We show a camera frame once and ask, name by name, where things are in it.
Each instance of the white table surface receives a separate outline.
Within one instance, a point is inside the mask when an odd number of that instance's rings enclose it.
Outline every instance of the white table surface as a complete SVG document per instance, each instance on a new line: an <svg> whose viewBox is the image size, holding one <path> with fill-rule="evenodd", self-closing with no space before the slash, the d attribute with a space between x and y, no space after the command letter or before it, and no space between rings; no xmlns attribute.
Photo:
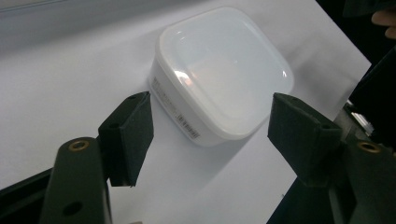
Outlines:
<svg viewBox="0 0 396 224"><path fill-rule="evenodd" d="M0 13L0 189L49 169L59 146L97 136L148 91L166 25L221 6L245 11L289 62L291 95L334 119L369 67L313 0L76 1ZM245 140L194 145L151 98L155 136L135 188L110 188L114 223L264 223L295 174L268 123Z"/></svg>

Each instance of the brass screw insert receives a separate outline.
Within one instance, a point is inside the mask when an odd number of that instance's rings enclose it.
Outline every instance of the brass screw insert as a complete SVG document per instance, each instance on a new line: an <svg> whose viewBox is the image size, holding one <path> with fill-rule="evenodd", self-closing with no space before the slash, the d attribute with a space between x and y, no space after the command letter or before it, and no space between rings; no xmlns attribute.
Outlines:
<svg viewBox="0 0 396 224"><path fill-rule="evenodd" d="M371 152L371 153L381 152L381 148L379 148L377 145L369 143L369 142L359 142L358 147L364 151Z"/></svg>
<svg viewBox="0 0 396 224"><path fill-rule="evenodd" d="M69 145L69 150L73 152L81 151L90 145L88 141L79 140Z"/></svg>

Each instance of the white plastic container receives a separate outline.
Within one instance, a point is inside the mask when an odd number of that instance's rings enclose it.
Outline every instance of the white plastic container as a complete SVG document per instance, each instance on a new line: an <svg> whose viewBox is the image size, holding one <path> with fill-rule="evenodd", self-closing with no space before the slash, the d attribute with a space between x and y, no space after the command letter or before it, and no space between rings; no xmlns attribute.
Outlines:
<svg viewBox="0 0 396 224"><path fill-rule="evenodd" d="M287 62L243 12L221 7L167 27L149 85L194 143L211 147L254 133L274 92L289 93Z"/></svg>

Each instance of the human finger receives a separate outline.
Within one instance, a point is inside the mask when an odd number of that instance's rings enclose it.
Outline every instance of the human finger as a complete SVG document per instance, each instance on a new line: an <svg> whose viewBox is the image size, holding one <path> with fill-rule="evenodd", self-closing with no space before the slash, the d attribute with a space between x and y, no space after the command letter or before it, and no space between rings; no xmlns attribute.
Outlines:
<svg viewBox="0 0 396 224"><path fill-rule="evenodd" d="M396 39L396 27L389 27L385 32L385 36L390 39Z"/></svg>
<svg viewBox="0 0 396 224"><path fill-rule="evenodd" d="M372 23L396 27L396 7L375 12L372 16Z"/></svg>

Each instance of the container lid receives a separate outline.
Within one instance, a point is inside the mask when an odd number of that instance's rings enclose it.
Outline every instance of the container lid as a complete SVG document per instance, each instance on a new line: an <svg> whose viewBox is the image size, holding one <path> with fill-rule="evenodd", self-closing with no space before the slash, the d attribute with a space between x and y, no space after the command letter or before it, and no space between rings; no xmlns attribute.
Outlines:
<svg viewBox="0 0 396 224"><path fill-rule="evenodd" d="M236 140L256 131L274 92L289 93L284 58L243 12L221 7L167 27L156 46L165 74L210 130Z"/></svg>

